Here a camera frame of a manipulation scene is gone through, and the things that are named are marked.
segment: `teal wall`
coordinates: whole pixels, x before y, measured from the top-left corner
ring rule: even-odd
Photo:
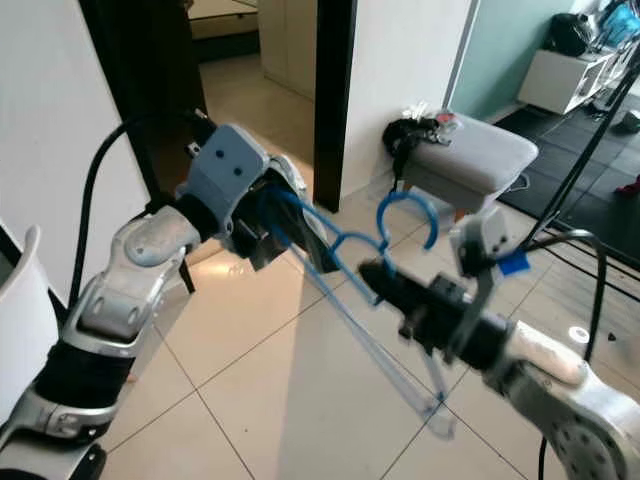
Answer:
[[[451,106],[483,119],[516,100],[552,15],[574,0],[480,0]]]

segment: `footstool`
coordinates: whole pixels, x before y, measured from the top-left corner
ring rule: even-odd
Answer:
[[[538,147],[514,133],[456,114],[461,127],[448,146],[420,143],[409,154],[402,177],[456,209],[459,218],[477,212],[505,192],[538,156]]]

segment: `black cable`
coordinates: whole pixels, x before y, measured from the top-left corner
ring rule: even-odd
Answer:
[[[78,301],[80,293],[80,282],[82,281],[82,270],[84,268],[84,259],[87,252],[87,237],[89,234],[89,217],[91,214],[91,199],[93,196],[93,188],[95,186],[96,177],[98,176],[98,170],[102,164],[102,160],[107,151],[115,143],[115,141],[123,134],[130,133],[130,130],[143,123],[151,120],[158,119],[178,119],[187,123],[197,124],[206,123],[209,128],[215,130],[216,125],[206,115],[199,111],[184,111],[184,112],[155,112],[137,115],[135,117],[128,118],[118,125],[107,138],[104,139],[100,148],[96,151],[87,177],[84,183],[84,190],[82,193],[82,208],[80,210],[80,228],[78,230],[78,243],[76,246],[76,258],[73,265],[73,276],[71,278],[71,291],[69,293],[69,309],[71,309]]]
[[[545,251],[547,251],[548,253],[550,253],[551,255],[553,255],[554,257],[556,257],[558,260],[566,263],[567,265],[569,265],[570,267],[584,273],[585,275],[590,276],[591,278],[597,279],[597,275],[594,275],[593,273],[591,273],[589,270],[587,270],[586,268],[581,267],[580,265],[577,265],[575,263],[573,263],[571,260],[568,260],[567,258],[563,257],[562,255],[560,255],[558,252],[556,252],[555,250],[552,250],[551,248],[547,247],[545,248]],[[607,267],[613,267],[615,268],[613,265],[611,265],[610,263],[607,263]],[[625,290],[624,288],[620,288],[617,285],[609,282],[609,281],[605,281],[605,285],[609,288],[611,288],[612,290],[615,290],[618,293],[621,293],[622,295],[630,298],[631,300],[640,303],[640,297],[635,296],[633,293],[628,292],[627,290]]]
[[[600,240],[591,232],[586,230],[571,230],[561,233],[555,237],[536,241],[529,244],[525,251],[533,252],[535,250],[546,249],[557,243],[566,243],[571,240],[583,240],[591,244],[598,255],[598,277],[596,280],[596,291],[593,297],[593,308],[591,309],[591,322],[589,324],[589,341],[585,348],[583,359],[589,363],[593,355],[593,349],[596,342],[596,334],[600,323],[600,313],[602,311],[602,301],[604,298],[604,286],[607,278],[607,255]],[[538,480],[544,480],[544,457],[547,451],[547,439],[542,437],[540,442],[540,451],[538,453]]]
[[[543,232],[546,233],[547,235],[552,235],[554,237],[557,235],[557,233],[552,232],[552,231],[550,231],[549,229],[546,229],[546,228],[543,230]],[[589,255],[592,258],[597,258],[597,255],[594,255],[589,250],[586,250],[586,249],[580,247],[580,245],[577,245],[577,244],[572,243],[572,242],[568,242],[567,245],[569,245],[570,247],[575,248],[576,250],[581,251],[585,255]],[[620,273],[624,273],[627,277],[631,278],[632,280],[635,280],[636,282],[640,282],[640,277],[639,276],[634,275],[633,273],[629,272],[628,270],[625,270],[624,268],[618,267],[617,265],[615,265],[613,263],[609,263],[609,262],[607,262],[607,266],[613,268],[614,270],[617,270]]]

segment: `door frame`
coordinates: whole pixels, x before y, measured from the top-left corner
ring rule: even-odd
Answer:
[[[358,0],[318,1],[313,200],[340,208]]]
[[[102,31],[97,0],[79,3],[116,107],[126,118],[132,109],[122,85],[125,79]],[[340,206],[356,12],[357,0],[317,2],[313,199],[331,212]],[[152,200],[163,198],[143,139],[129,135],[129,140]]]

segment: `blue tape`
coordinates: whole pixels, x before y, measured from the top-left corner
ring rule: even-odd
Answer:
[[[524,250],[517,249],[498,260],[498,267],[505,277],[514,273],[530,270],[531,265]]]

